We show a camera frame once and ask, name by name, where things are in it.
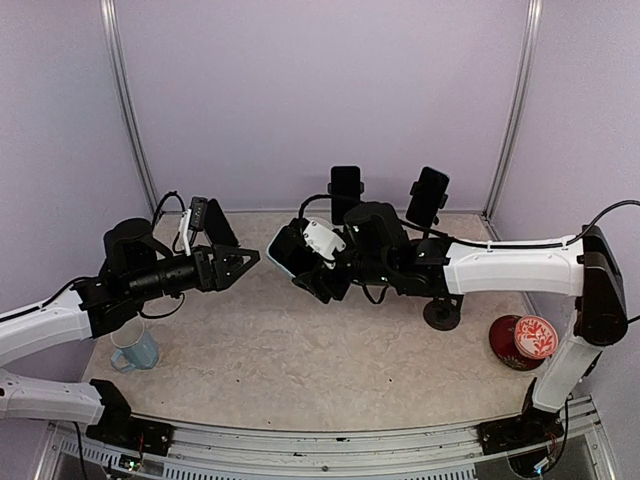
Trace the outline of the blue cased bottom phone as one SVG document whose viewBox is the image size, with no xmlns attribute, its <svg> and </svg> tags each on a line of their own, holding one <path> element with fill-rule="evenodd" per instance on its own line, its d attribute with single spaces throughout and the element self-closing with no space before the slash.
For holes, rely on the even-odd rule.
<svg viewBox="0 0 640 480">
<path fill-rule="evenodd" d="M 267 257 L 290 277 L 312 271 L 320 258 L 303 241 L 300 231 L 290 225 L 283 226 L 266 249 Z"/>
</svg>

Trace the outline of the black pole phone stand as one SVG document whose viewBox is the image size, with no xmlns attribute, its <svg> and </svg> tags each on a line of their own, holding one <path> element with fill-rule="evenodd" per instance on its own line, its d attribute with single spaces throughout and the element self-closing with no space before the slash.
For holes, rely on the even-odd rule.
<svg viewBox="0 0 640 480">
<path fill-rule="evenodd" d="M 425 229 L 424 236 L 430 228 L 437 224 L 437 213 L 447 201 L 447 185 L 443 182 L 415 182 L 411 188 L 411 200 L 406 212 L 406 219 L 416 226 Z"/>
<path fill-rule="evenodd" d="M 327 186 L 327 192 L 331 195 L 359 197 L 364 192 L 364 184 L 362 182 L 331 182 Z"/>
</svg>

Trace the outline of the black teal phone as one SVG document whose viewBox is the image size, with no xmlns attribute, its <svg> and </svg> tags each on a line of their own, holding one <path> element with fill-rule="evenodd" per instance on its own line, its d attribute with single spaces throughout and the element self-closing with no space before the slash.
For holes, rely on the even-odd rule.
<svg viewBox="0 0 640 480">
<path fill-rule="evenodd" d="M 360 200 L 363 192 L 358 166 L 333 166 L 328 193 L 331 195 L 331 222 L 342 225 L 344 215 Z"/>
</svg>

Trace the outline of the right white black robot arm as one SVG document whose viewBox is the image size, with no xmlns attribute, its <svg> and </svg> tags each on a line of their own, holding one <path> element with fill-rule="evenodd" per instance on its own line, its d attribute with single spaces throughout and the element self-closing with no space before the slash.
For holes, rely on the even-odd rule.
<svg viewBox="0 0 640 480">
<path fill-rule="evenodd" d="M 342 299 L 351 285 L 379 286 L 427 298 L 428 311 L 456 323 L 458 304 L 470 293 L 575 298 L 570 329 L 534 380 L 531 406 L 511 423 L 512 436 L 523 444 L 549 429 L 549 413 L 560 409 L 601 352 L 629 328 L 621 273 L 595 224 L 546 241 L 481 243 L 439 233 L 412 240 L 408 223 L 390 204 L 362 202 L 345 213 L 342 229 L 302 213 L 289 226 L 302 256 L 292 270 L 293 282 L 323 303 Z"/>
</svg>

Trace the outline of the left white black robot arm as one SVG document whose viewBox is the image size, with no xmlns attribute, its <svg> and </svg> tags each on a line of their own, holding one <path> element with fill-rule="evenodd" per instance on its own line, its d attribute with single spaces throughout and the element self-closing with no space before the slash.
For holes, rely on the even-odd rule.
<svg viewBox="0 0 640 480">
<path fill-rule="evenodd" d="M 140 316 L 146 302 L 195 289 L 230 288 L 260 259 L 238 245 L 229 226 L 209 244 L 175 254 L 153 235 L 151 223 L 131 218 L 103 237 L 106 259 L 95 277 L 70 281 L 51 299 L 1 317 L 1 363 L 50 347 L 97 339 Z M 121 445 L 140 424 L 110 381 L 62 383 L 1 373 L 1 416 L 82 423 L 102 428 Z"/>
</svg>

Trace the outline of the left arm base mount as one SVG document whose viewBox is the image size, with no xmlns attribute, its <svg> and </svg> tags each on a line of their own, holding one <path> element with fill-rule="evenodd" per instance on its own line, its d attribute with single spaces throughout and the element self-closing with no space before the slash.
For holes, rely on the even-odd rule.
<svg viewBox="0 0 640 480">
<path fill-rule="evenodd" d="M 86 427 L 88 438 L 142 454 L 167 456 L 174 434 L 171 424 L 133 415 L 127 400 L 110 381 L 92 379 L 89 384 L 99 393 L 104 410 L 95 424 Z"/>
</svg>

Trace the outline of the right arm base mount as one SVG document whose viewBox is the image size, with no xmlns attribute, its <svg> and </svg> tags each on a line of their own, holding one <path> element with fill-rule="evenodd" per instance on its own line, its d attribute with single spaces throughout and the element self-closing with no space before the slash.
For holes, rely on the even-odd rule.
<svg viewBox="0 0 640 480">
<path fill-rule="evenodd" d="M 477 426 L 484 455 L 529 447 L 564 435 L 565 428 L 560 419 L 560 411 L 547 412 L 534 406 L 535 385 L 536 380 L 533 380 L 527 389 L 519 414 L 482 422 Z"/>
</svg>

